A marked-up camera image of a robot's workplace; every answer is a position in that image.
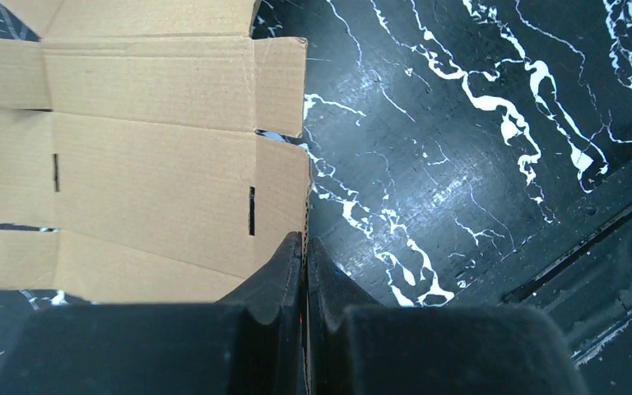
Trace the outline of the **brown cardboard box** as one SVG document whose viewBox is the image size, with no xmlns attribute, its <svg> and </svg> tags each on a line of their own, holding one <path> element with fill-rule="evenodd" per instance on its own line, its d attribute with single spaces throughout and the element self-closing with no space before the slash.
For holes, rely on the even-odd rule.
<svg viewBox="0 0 632 395">
<path fill-rule="evenodd" d="M 0 290 L 214 301 L 308 228 L 308 41 L 256 1 L 6 1 Z"/>
</svg>

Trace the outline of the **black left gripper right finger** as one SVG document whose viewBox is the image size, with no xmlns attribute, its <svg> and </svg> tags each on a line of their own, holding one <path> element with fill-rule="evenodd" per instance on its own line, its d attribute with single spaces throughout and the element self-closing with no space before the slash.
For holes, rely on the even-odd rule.
<svg viewBox="0 0 632 395">
<path fill-rule="evenodd" d="M 352 394 L 346 309 L 380 303 L 340 269 L 320 239 L 305 262 L 305 376 L 310 394 Z"/>
</svg>

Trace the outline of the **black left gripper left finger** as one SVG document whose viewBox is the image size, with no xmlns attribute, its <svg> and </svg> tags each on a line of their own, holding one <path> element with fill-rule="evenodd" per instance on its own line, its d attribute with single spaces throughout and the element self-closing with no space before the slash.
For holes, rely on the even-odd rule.
<svg viewBox="0 0 632 395">
<path fill-rule="evenodd" d="M 226 380 L 228 394 L 297 394 L 303 368 L 303 235 L 290 232 L 252 276 L 222 297 L 242 309 Z"/>
</svg>

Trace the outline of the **black table edge rail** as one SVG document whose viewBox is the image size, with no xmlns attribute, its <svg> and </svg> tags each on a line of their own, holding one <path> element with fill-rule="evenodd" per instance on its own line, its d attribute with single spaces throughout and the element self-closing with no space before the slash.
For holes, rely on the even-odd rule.
<svg viewBox="0 0 632 395">
<path fill-rule="evenodd" d="M 548 314 L 587 363 L 632 323 L 632 204 L 502 300 Z"/>
</svg>

